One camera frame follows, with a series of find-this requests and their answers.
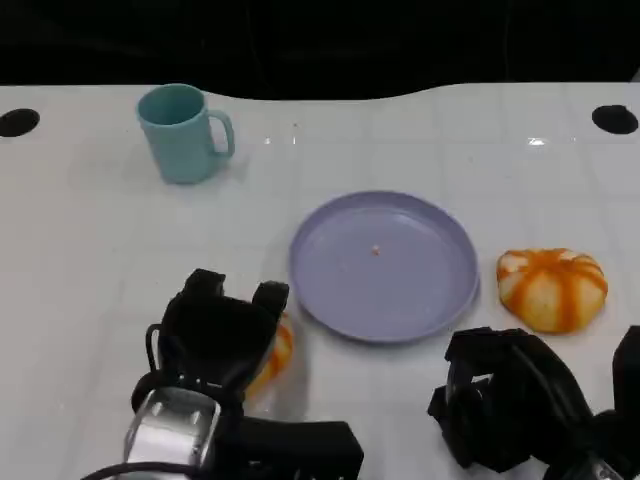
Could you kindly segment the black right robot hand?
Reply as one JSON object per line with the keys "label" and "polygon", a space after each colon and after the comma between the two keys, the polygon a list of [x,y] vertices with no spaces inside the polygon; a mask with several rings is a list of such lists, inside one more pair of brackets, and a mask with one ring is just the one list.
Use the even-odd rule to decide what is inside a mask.
{"label": "black right robot hand", "polygon": [[459,330],[445,359],[447,381],[427,413],[464,469],[504,473],[530,458],[552,464],[593,417],[566,364],[522,329]]}

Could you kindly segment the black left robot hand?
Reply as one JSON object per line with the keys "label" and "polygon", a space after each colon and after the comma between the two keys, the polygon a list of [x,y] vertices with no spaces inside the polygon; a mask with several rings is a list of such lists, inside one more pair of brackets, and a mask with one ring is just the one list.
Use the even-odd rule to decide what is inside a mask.
{"label": "black left robot hand", "polygon": [[159,367],[244,397],[290,364],[294,333],[285,312],[289,286],[258,285],[251,300],[224,293],[226,276],[196,269],[171,299],[159,326]]}

